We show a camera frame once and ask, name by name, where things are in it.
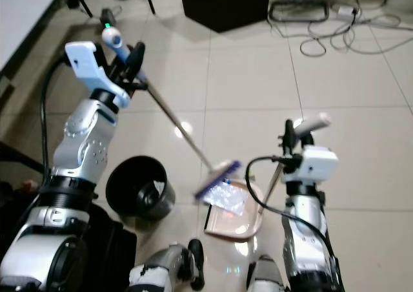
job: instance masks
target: dustpan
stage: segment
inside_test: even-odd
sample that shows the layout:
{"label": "dustpan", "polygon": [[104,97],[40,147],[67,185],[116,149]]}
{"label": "dustpan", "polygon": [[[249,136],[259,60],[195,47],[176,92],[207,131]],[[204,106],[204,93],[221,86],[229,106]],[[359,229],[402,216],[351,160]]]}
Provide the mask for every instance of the dustpan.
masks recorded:
{"label": "dustpan", "polygon": [[[231,179],[231,185],[248,192],[245,180]],[[263,193],[258,186],[251,183],[251,187],[260,200]],[[207,234],[225,236],[230,238],[246,239],[254,236],[263,220],[261,206],[259,206],[248,194],[245,209],[241,216],[226,211],[222,208],[210,205],[204,232]]]}

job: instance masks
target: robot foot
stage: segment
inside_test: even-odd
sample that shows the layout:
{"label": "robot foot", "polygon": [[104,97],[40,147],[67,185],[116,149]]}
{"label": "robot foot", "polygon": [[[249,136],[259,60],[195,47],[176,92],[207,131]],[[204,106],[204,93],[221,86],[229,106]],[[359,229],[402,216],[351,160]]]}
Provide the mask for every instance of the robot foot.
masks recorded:
{"label": "robot foot", "polygon": [[251,263],[247,275],[248,292],[279,292],[283,291],[283,280],[277,264],[268,255],[261,255]]}
{"label": "robot foot", "polygon": [[194,291],[201,291],[204,288],[204,250],[202,243],[198,239],[192,239],[189,241],[188,250],[192,253],[195,262],[195,268],[197,275],[191,282],[191,288]]}

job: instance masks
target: tile floor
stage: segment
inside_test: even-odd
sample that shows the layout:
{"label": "tile floor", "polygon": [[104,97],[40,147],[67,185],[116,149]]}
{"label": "tile floor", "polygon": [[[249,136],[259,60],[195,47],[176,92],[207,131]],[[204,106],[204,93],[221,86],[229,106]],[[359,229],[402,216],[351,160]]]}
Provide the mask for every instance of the tile floor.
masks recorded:
{"label": "tile floor", "polygon": [[[86,1],[93,11],[119,4]],[[146,0],[120,4],[120,30],[129,43],[146,43],[143,68],[148,77],[180,119],[192,126],[196,143],[213,162],[233,158],[245,164],[256,156],[277,154],[277,135],[287,118],[329,113],[331,128],[314,136],[340,159],[338,170],[321,188],[327,194],[328,226],[346,289],[413,291],[413,43],[385,55],[344,54],[328,47],[324,57],[307,58],[299,52],[301,40],[283,39],[265,22],[217,34],[187,19],[181,0],[154,0],[157,17],[150,14]],[[80,12],[62,7],[29,57],[49,58],[67,39],[99,39],[94,21],[81,25],[85,21]],[[336,25],[331,21],[314,29],[330,32]],[[305,32],[297,25],[281,29]],[[399,32],[364,26],[358,29],[356,45],[385,48],[404,38]],[[71,71],[58,72],[48,103],[51,148],[65,119],[86,95]],[[40,159],[37,116],[10,109],[0,117],[3,123],[21,119],[32,132],[23,138],[22,149]],[[130,108],[120,113],[108,168],[97,186],[97,203],[114,218],[105,183],[119,163],[139,154],[164,164],[177,200],[162,222],[136,231],[137,262],[170,242],[199,237],[206,255],[205,291],[244,291],[248,263],[262,253],[273,256],[283,269],[283,230],[274,214],[266,213],[258,234],[244,242],[203,233],[207,207],[195,203],[192,193],[205,168],[145,93],[137,93]],[[272,168],[262,165],[254,171],[262,189]],[[284,198],[285,188],[279,185],[271,203],[282,207]],[[128,226],[135,230],[133,222]]]}

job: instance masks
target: plastic bag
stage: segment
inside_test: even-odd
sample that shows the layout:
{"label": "plastic bag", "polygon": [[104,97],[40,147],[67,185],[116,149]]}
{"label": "plastic bag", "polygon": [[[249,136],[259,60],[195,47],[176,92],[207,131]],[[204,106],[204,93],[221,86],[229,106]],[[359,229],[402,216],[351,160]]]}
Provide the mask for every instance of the plastic bag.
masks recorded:
{"label": "plastic bag", "polygon": [[219,185],[211,188],[202,199],[204,202],[210,203],[213,206],[242,216],[247,198],[248,192],[239,187],[232,186],[230,181],[227,181],[221,182]]}

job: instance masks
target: black box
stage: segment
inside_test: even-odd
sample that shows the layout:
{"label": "black box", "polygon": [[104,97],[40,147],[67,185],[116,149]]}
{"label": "black box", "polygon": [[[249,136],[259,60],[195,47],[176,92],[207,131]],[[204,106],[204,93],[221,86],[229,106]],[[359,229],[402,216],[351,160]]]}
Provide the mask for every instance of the black box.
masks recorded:
{"label": "black box", "polygon": [[182,0],[185,15],[216,31],[265,20],[269,0]]}

